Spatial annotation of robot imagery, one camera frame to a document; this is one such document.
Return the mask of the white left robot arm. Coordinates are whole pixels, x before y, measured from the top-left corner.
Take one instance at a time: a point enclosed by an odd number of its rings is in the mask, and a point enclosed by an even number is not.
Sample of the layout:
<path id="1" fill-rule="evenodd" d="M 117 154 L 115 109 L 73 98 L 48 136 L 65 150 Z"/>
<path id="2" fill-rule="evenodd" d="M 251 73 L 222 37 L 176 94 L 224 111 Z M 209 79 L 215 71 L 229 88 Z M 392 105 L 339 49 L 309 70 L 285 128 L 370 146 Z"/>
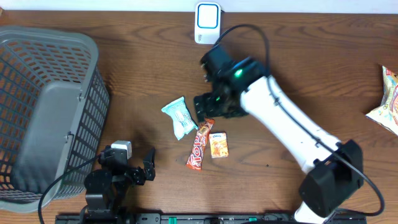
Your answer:
<path id="1" fill-rule="evenodd" d="M 155 179 L 155 149 L 143 160 L 144 167 L 128 163 L 128 149 L 106 146 L 98 158 L 101 168 L 90 172 L 84 181 L 85 206 L 81 223 L 135 223 L 136 215 L 122 206 L 127 191 Z"/>

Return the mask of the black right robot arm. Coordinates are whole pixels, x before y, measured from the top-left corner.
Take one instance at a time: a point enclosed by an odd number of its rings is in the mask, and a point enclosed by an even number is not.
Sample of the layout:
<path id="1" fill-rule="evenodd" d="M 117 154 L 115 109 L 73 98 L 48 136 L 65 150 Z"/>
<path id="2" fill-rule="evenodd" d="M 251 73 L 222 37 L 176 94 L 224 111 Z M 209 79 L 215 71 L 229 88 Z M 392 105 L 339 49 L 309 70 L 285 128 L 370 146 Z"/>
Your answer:
<path id="1" fill-rule="evenodd" d="M 280 89 L 269 69 L 248 57 L 237 62 L 220 45 L 200 60 L 212 91 L 194 98 L 197 118 L 250 114 L 293 155 L 306 175 L 294 220 L 325 223 L 363 185 L 363 152 L 314 123 Z"/>

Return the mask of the red chocolate bar wrapper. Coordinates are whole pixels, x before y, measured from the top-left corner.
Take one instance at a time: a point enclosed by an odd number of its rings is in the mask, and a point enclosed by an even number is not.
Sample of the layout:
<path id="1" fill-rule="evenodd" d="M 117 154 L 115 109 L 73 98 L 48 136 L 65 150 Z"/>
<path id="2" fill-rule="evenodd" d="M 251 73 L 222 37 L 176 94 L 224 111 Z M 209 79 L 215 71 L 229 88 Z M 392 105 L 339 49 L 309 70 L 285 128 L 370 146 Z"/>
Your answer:
<path id="1" fill-rule="evenodd" d="M 201 170 L 208 136 L 214 123 L 215 121 L 209 118 L 205 118 L 205 121 L 200 123 L 193 142 L 192 151 L 187 159 L 186 166 L 188 168 Z"/>

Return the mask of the light teal wipes packet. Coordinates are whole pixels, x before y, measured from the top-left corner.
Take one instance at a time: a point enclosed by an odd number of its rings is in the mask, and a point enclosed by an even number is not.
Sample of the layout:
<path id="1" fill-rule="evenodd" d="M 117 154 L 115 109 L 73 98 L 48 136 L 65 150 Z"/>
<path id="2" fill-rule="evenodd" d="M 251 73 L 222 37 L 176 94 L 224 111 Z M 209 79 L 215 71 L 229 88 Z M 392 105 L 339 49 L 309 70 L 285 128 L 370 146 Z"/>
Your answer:
<path id="1" fill-rule="evenodd" d="M 193 129 L 198 129 L 185 104 L 184 96 L 165 105 L 161 111 L 171 117 L 174 135 L 178 140 L 181 140 L 184 135 L 189 134 Z"/>

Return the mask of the orange tissue pack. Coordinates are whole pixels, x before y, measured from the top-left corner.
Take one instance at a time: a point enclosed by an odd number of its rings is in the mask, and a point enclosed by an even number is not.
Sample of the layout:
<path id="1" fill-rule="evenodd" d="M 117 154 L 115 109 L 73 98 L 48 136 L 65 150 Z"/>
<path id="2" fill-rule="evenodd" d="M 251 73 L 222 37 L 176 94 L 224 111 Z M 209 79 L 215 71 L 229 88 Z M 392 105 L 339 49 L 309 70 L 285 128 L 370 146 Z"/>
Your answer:
<path id="1" fill-rule="evenodd" d="M 213 159 L 228 157 L 229 151 L 226 133 L 211 133 L 209 137 L 211 157 Z"/>

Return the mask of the large yellow snack bag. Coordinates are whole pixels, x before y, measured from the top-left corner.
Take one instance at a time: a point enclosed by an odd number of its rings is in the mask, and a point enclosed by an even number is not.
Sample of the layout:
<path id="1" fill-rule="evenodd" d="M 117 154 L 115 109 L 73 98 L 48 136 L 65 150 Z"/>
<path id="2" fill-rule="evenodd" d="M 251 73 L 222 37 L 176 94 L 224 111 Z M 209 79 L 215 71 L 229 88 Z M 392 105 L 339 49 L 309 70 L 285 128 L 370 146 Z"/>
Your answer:
<path id="1" fill-rule="evenodd" d="M 397 135 L 397 74 L 382 66 L 384 94 L 379 107 L 366 117 Z"/>

